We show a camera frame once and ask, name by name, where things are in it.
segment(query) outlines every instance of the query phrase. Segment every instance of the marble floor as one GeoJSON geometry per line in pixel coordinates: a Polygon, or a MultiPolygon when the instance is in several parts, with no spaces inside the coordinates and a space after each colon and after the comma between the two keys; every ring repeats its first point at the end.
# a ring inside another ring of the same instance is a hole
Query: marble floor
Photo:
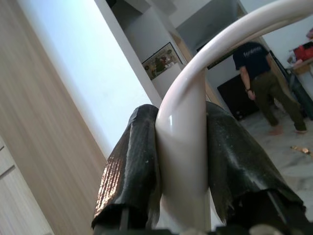
{"type": "Polygon", "coordinates": [[[287,114],[273,110],[284,128],[279,136],[269,136],[270,126],[260,112],[241,121],[241,124],[265,149],[287,184],[298,194],[307,207],[306,216],[313,221],[313,158],[291,149],[293,145],[313,152],[313,121],[305,119],[308,133],[294,133],[293,122],[287,114]]]}

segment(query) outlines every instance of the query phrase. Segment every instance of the olive green pants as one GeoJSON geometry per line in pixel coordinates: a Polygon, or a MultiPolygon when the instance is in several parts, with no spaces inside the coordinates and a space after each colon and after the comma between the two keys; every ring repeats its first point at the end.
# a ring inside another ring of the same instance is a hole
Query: olive green pants
{"type": "Polygon", "coordinates": [[[266,72],[256,77],[251,88],[255,92],[255,102],[271,126],[278,125],[278,120],[270,109],[268,95],[276,98],[290,115],[298,131],[306,130],[298,105],[293,102],[282,90],[277,77],[272,72],[266,72]]]}

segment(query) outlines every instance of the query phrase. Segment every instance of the picture frame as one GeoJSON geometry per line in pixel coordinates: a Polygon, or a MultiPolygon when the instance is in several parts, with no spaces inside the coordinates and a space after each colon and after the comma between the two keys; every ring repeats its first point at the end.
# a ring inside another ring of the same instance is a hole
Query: picture frame
{"type": "Polygon", "coordinates": [[[153,80],[176,63],[182,64],[182,61],[169,42],[145,60],[142,66],[150,80],[153,80]]]}

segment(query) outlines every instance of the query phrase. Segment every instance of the white curved pipe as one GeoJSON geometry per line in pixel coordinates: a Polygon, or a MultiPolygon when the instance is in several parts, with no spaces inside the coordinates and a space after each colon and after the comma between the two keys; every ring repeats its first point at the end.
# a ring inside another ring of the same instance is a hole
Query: white curved pipe
{"type": "Polygon", "coordinates": [[[240,18],[213,38],[176,78],[161,104],[156,133],[163,181],[162,204],[182,230],[207,229],[206,119],[204,75],[200,72],[248,38],[300,20],[313,12],[313,0],[278,0],[240,18]]]}

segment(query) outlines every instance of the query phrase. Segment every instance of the navy t-shirt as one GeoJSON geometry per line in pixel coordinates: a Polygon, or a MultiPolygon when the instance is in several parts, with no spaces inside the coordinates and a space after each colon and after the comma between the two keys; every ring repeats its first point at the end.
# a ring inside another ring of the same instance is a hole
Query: navy t-shirt
{"type": "Polygon", "coordinates": [[[256,76],[270,71],[267,54],[268,51],[259,43],[249,42],[239,46],[233,54],[236,70],[245,66],[250,80],[253,80],[256,76]]]}

